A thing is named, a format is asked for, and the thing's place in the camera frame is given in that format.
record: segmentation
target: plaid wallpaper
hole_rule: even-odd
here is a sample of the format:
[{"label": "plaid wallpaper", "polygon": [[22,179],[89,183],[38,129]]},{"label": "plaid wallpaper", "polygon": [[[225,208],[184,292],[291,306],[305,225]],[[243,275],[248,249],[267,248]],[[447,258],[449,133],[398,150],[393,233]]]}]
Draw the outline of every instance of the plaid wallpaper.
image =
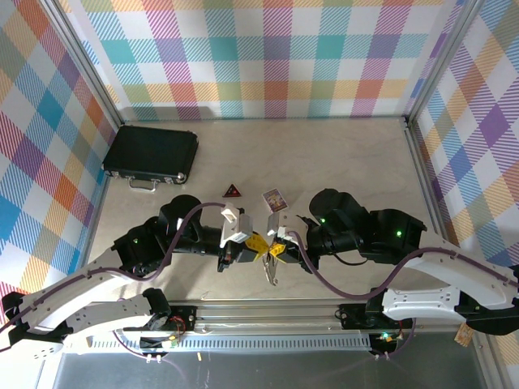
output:
[{"label": "plaid wallpaper", "polygon": [[[418,120],[449,238],[519,263],[519,0],[487,0]],[[498,336],[519,387],[519,333]]]},{"label": "plaid wallpaper", "polygon": [[455,0],[62,6],[127,120],[401,115],[461,8]]},{"label": "plaid wallpaper", "polygon": [[75,271],[113,137],[37,0],[0,0],[0,296]]}]

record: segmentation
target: tag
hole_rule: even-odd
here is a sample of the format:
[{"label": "tag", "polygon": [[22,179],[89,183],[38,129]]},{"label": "tag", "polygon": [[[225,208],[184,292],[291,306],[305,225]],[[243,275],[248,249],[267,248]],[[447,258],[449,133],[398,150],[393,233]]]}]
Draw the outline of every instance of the tag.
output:
[{"label": "tag", "polygon": [[472,340],[472,336],[474,335],[474,330],[467,326],[466,323],[462,323],[460,325],[460,329],[457,330],[456,337],[454,340],[461,344],[463,347],[467,347]]},{"label": "tag", "polygon": [[235,184],[230,184],[229,189],[225,192],[222,197],[242,197],[242,194],[238,190]]}]

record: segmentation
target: small card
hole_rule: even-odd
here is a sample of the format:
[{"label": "small card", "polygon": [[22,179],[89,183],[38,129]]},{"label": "small card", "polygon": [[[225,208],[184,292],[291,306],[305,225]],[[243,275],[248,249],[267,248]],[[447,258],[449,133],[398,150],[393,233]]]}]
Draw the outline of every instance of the small card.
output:
[{"label": "small card", "polygon": [[474,334],[474,330],[467,326],[466,323],[462,323],[460,325],[460,329],[457,331],[456,337],[454,340],[461,344],[463,347],[467,347],[472,340],[472,335]]},{"label": "small card", "polygon": [[272,212],[279,212],[280,210],[289,207],[278,189],[272,189],[263,193],[263,198]]}]

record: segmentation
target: red warning triangle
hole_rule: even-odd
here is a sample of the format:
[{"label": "red warning triangle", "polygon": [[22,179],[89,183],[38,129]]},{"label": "red warning triangle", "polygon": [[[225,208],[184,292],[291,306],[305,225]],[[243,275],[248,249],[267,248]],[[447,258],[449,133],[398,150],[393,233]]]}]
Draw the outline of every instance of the red warning triangle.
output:
[{"label": "red warning triangle", "polygon": [[234,184],[230,184],[229,189],[222,197],[242,197],[242,194]]}]

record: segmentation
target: yellow object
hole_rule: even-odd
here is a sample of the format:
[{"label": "yellow object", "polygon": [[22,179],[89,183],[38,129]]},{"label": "yellow object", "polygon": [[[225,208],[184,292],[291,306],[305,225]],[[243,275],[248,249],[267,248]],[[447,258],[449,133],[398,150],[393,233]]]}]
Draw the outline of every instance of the yellow object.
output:
[{"label": "yellow object", "polygon": [[282,245],[281,243],[276,243],[272,248],[270,249],[270,254],[272,254],[274,257],[277,258],[278,261],[282,261],[283,263],[286,263],[284,260],[279,259],[278,255],[282,254],[285,251],[286,246]]},{"label": "yellow object", "polygon": [[178,346],[178,341],[176,339],[173,340],[165,340],[161,343],[162,348],[175,348]]},{"label": "yellow object", "polygon": [[263,257],[264,254],[268,251],[268,243],[258,233],[253,233],[252,236],[245,241],[245,246],[247,246],[248,249],[258,253],[254,257],[255,261],[258,258]]}]

